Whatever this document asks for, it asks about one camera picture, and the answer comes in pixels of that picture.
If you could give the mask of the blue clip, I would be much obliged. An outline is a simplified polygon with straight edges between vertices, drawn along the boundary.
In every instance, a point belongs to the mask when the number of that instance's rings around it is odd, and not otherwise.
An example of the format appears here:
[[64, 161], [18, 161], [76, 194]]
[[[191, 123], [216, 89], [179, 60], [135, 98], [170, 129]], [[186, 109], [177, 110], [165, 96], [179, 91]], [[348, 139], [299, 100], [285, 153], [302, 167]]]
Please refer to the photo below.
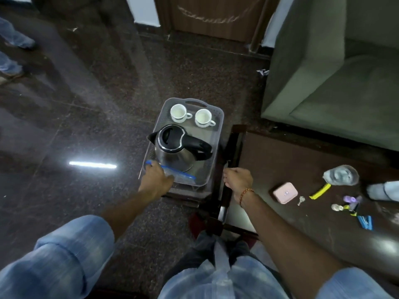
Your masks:
[[372, 216], [357, 216], [357, 219], [363, 229], [373, 231]]

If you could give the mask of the yellow strip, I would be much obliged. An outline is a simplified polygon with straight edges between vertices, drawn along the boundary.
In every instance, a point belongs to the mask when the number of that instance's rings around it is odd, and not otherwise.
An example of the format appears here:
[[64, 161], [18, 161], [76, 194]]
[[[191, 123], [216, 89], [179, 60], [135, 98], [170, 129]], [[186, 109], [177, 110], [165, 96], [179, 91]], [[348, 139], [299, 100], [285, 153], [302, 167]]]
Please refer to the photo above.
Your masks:
[[309, 198], [312, 199], [312, 200], [316, 200], [316, 199], [320, 198], [326, 191], [328, 191], [331, 188], [331, 186], [332, 186], [331, 184], [326, 183], [317, 192], [315, 192], [314, 194], [310, 195]]

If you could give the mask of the clear bag with blue zip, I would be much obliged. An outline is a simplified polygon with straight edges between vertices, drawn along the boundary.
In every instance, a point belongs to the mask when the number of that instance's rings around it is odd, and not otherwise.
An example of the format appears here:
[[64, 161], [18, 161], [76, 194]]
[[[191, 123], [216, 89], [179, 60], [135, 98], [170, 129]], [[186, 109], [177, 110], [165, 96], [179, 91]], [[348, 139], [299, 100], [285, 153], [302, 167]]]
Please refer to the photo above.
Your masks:
[[[153, 161], [159, 163], [157, 160], [152, 160], [152, 159], [146, 160], [143, 163], [142, 170], [145, 171], [146, 167], [148, 165], [152, 165]], [[166, 176], [169, 176], [169, 175], [174, 176], [174, 182], [180, 183], [180, 184], [185, 184], [185, 185], [197, 186], [195, 176], [188, 174], [186, 172], [179, 171], [177, 169], [173, 169], [170, 166], [162, 165], [161, 163], [159, 163], [159, 165], [162, 168], [162, 170]]]

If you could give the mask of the grey plastic tray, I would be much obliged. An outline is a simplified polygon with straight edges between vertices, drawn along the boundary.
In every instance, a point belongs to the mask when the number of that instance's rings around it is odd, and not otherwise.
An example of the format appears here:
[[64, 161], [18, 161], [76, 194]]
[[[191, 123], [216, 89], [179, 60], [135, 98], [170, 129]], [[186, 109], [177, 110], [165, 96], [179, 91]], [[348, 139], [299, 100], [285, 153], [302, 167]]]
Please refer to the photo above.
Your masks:
[[[182, 124], [177, 124], [172, 121], [171, 116], [170, 116], [170, 109], [172, 108], [173, 105], [176, 104], [182, 104], [187, 108], [187, 111], [193, 115], [191, 119], [186, 120]], [[212, 113], [212, 120], [215, 121], [216, 126], [214, 127], [207, 127], [207, 128], [199, 128], [195, 124], [195, 114], [198, 110], [201, 109], [207, 109]], [[196, 100], [196, 99], [181, 99], [181, 98], [169, 98], [167, 99], [160, 111], [160, 114], [157, 118], [155, 127], [153, 132], [156, 132], [160, 130], [162, 127], [169, 125], [169, 124], [176, 124], [184, 127], [188, 134], [191, 136], [194, 136], [196, 138], [199, 138], [201, 140], [204, 140], [205, 142], [209, 143], [212, 146], [212, 157], [208, 160], [205, 161], [198, 161], [195, 163], [195, 165], [190, 169], [189, 171], [186, 171], [186, 173], [191, 174], [196, 177], [196, 182], [197, 186], [193, 187], [201, 187], [206, 185], [206, 183], [209, 181], [212, 170], [214, 168], [216, 156], [217, 156], [217, 150], [219, 146], [219, 140], [221, 136], [221, 131], [222, 131], [222, 125], [223, 125], [223, 119], [224, 119], [224, 112], [222, 109], [215, 107], [213, 105], [209, 105], [203, 101]], [[156, 155], [155, 155], [155, 147], [154, 145], [149, 141], [149, 145], [147, 148], [146, 155], [144, 157], [144, 161], [146, 160], [157, 160]], [[140, 176], [142, 176], [145, 173], [141, 169]]]

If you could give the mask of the light blue shirt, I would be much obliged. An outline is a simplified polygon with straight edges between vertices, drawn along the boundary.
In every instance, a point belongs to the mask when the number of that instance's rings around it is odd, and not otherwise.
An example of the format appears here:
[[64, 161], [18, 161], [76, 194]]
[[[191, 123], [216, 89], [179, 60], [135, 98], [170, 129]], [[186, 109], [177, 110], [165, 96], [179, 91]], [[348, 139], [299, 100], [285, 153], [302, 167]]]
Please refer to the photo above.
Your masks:
[[[84, 299], [114, 251], [109, 224], [94, 215], [74, 219], [38, 239], [34, 249], [0, 271], [0, 299]], [[172, 276], [158, 299], [288, 299], [272, 272], [251, 256], [228, 269], [203, 261]], [[393, 299], [364, 271], [338, 271], [315, 299]]]

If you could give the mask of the person's right hand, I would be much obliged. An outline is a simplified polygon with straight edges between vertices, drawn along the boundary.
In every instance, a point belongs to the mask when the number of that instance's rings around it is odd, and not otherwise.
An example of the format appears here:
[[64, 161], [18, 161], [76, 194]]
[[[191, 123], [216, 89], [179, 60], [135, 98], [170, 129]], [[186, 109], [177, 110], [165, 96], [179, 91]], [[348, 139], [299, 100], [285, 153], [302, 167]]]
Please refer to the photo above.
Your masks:
[[252, 188], [253, 178], [249, 170], [234, 167], [224, 169], [223, 181], [232, 181], [235, 184], [235, 189], [232, 192], [238, 200], [246, 189]]

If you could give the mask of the white plastic bottle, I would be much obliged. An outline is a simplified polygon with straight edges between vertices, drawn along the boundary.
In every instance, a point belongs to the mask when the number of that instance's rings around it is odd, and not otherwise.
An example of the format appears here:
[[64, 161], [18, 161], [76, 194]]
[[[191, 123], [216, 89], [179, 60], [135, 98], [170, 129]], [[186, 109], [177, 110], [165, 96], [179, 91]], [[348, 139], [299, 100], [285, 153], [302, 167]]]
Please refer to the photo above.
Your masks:
[[399, 181], [368, 185], [366, 192], [374, 201], [399, 202]]

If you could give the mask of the person's left forearm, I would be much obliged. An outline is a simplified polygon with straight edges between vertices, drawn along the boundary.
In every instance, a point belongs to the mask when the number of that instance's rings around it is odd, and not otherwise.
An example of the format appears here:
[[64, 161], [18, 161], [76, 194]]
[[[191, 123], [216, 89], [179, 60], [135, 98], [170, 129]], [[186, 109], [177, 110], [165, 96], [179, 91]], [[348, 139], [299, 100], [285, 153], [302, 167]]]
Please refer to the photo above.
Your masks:
[[124, 201], [105, 209], [101, 217], [108, 223], [114, 235], [114, 242], [127, 231], [135, 218], [153, 201], [159, 199], [165, 191], [156, 188], [139, 189]]

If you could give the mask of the person's right forearm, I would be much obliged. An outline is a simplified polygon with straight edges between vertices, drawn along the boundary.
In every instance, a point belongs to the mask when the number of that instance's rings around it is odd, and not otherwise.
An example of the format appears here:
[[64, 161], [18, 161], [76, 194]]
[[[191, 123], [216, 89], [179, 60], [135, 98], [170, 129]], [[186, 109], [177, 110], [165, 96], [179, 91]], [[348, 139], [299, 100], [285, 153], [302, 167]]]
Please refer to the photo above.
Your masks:
[[283, 280], [296, 299], [315, 299], [321, 287], [344, 265], [282, 219], [253, 191], [241, 206]]

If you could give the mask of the person's left hand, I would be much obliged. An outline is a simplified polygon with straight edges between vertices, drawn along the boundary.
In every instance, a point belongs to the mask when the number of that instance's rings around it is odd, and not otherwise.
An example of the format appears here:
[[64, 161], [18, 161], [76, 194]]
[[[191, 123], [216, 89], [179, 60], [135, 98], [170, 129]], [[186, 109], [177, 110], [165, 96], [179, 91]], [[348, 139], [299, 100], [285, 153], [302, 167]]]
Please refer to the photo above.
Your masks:
[[159, 163], [153, 161], [148, 165], [141, 179], [138, 193], [150, 200], [155, 200], [165, 195], [170, 189], [161, 188], [161, 176], [165, 175]]

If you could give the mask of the small pink box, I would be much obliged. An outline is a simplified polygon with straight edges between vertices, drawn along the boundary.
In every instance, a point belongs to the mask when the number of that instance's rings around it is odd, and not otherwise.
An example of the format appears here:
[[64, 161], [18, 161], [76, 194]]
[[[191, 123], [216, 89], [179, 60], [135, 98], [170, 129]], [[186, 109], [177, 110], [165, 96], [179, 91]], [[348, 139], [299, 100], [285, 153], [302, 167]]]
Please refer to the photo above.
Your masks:
[[291, 182], [286, 182], [277, 187], [272, 194], [277, 202], [285, 205], [298, 196], [298, 190]]

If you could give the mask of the white cup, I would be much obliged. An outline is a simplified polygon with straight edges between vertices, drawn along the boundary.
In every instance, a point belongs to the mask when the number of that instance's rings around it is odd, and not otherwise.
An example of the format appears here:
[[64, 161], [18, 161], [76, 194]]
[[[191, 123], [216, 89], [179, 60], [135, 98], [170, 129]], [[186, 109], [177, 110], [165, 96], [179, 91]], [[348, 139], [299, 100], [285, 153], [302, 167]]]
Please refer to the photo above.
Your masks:
[[199, 128], [207, 128], [207, 127], [216, 126], [215, 121], [212, 120], [212, 113], [207, 109], [201, 109], [196, 112], [195, 124]]
[[182, 104], [173, 105], [170, 109], [170, 116], [173, 122], [182, 124], [186, 120], [191, 119], [193, 115], [187, 111], [187, 108]]

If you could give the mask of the dark wooden table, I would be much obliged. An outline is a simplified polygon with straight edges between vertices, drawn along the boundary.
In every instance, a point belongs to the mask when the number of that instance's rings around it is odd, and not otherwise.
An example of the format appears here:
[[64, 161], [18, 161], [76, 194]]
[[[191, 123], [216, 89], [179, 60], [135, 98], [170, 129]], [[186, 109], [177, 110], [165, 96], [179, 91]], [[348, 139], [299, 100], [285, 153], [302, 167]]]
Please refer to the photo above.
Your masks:
[[[299, 128], [259, 132], [234, 125], [223, 156], [229, 166], [250, 170], [253, 189], [297, 230], [346, 263], [399, 283], [399, 203], [374, 202], [366, 195], [369, 184], [399, 181], [399, 152]], [[340, 165], [354, 167], [360, 182], [332, 186], [310, 199], [324, 186], [323, 173]], [[272, 192], [286, 182], [298, 196], [282, 205]], [[346, 205], [346, 195], [362, 196], [357, 216], [372, 216], [373, 231], [363, 229], [349, 211], [331, 209]], [[298, 206], [300, 196], [306, 201]]]

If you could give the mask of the clear plastic cup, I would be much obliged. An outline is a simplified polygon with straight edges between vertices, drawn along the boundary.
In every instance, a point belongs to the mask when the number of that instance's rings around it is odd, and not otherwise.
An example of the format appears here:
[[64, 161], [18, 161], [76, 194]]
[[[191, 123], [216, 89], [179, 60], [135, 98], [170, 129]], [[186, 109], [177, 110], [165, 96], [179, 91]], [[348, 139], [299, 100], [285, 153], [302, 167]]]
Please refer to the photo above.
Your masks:
[[357, 170], [350, 165], [341, 165], [327, 170], [322, 177], [332, 186], [354, 186], [360, 180]]

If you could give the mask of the brown wooden door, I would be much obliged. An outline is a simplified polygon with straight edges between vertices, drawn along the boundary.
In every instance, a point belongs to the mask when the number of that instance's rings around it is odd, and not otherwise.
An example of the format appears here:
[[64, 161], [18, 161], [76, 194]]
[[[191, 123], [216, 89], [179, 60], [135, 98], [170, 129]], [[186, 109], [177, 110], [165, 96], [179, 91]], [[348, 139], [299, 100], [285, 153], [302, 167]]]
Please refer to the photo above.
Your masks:
[[280, 0], [154, 0], [161, 29], [259, 46]]

